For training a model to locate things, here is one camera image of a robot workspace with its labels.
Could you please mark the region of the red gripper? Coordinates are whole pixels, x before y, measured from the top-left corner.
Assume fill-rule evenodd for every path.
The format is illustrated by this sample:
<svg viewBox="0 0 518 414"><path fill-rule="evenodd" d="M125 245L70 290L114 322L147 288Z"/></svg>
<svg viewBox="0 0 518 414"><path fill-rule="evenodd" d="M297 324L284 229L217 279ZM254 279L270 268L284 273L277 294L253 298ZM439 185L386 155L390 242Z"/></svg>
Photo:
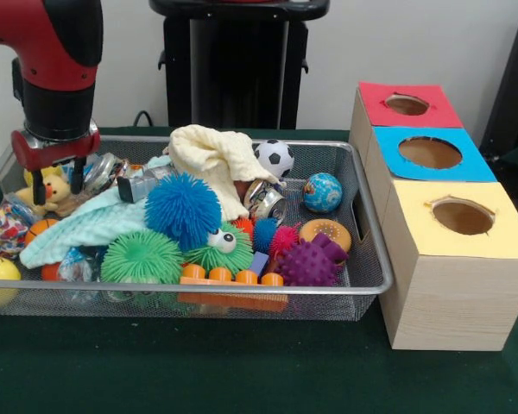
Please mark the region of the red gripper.
<svg viewBox="0 0 518 414"><path fill-rule="evenodd" d="M32 172L34 204L44 205L46 186L41 169L74 160L71 193L79 194L84 184L86 157L98 150L100 134L98 126L91 120L88 132L74 140L43 140L25 129L13 131L10 140L18 163Z"/></svg>

